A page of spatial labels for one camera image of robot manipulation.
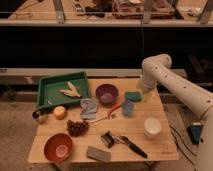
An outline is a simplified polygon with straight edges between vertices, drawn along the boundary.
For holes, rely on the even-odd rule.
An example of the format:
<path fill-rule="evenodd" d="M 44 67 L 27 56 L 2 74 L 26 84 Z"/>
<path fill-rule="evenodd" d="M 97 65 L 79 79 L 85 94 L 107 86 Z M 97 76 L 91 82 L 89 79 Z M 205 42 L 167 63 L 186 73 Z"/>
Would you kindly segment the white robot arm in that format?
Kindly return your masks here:
<path fill-rule="evenodd" d="M 175 74 L 171 65 L 168 54 L 145 58 L 138 86 L 148 93 L 160 83 L 204 121 L 195 169 L 213 171 L 213 93 Z"/>

